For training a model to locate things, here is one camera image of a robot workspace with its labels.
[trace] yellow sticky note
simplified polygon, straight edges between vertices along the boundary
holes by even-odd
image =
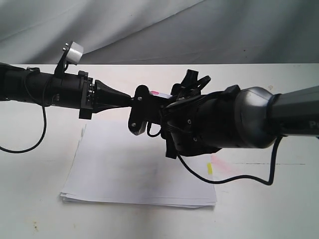
[[[208,174],[213,174],[213,167],[211,166],[211,163],[207,163],[207,171]]]

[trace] robotic hand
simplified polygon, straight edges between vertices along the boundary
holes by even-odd
[[[319,86],[272,95],[260,87],[241,90],[235,85],[202,95],[210,77],[197,80],[198,72],[188,70],[183,81],[173,85],[169,96],[140,85],[131,98],[99,80],[93,82],[86,72],[66,73],[69,64],[79,62],[83,47],[70,42],[63,50],[53,75],[41,73],[38,68],[0,64],[0,101],[36,103],[42,106],[44,117],[43,134],[35,146],[21,151],[1,150],[24,153],[36,148],[45,135],[48,106],[79,109],[79,118],[88,120],[104,110],[131,107],[129,130],[135,135],[145,129],[151,137],[161,135],[166,140],[166,157],[178,157],[199,179],[219,184],[250,178],[271,185],[282,136],[319,136]],[[161,126],[155,135],[150,134],[152,123]],[[250,175],[207,180],[192,171],[181,157],[215,153],[222,148],[266,148],[274,142],[269,181]]]

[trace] white paper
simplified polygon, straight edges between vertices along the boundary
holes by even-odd
[[[206,178],[209,155],[185,158]],[[91,121],[61,196],[64,201],[170,206],[215,205],[213,185],[191,175],[177,159],[165,157],[165,141],[135,136],[126,122]]]

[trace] table surface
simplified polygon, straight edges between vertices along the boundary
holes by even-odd
[[[55,68],[39,67],[48,73]],[[204,93],[235,84],[242,89],[260,86],[272,93],[319,84],[319,64],[78,65],[70,66],[68,72],[87,71],[90,77],[132,96],[141,84],[169,93],[187,69],[211,76]],[[24,149],[37,142],[43,126],[41,107],[18,102],[0,105],[0,145]],[[93,119],[123,120],[129,113],[130,109],[116,109],[94,115]],[[213,208],[65,204],[59,192],[86,123],[78,119],[78,114],[78,110],[49,107],[46,137],[37,149],[18,155],[0,152],[0,238],[317,238],[316,138],[284,138],[273,186],[247,179],[217,185],[218,202]],[[212,156],[214,178],[245,173],[267,179],[270,154],[271,148],[223,149]]]

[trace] stack of paper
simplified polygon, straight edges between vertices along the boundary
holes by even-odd
[[[185,157],[212,178],[209,155]],[[178,159],[165,157],[165,141],[135,136],[126,122],[86,125],[61,196],[64,202],[109,202],[197,208],[215,205],[213,185],[191,175]]]

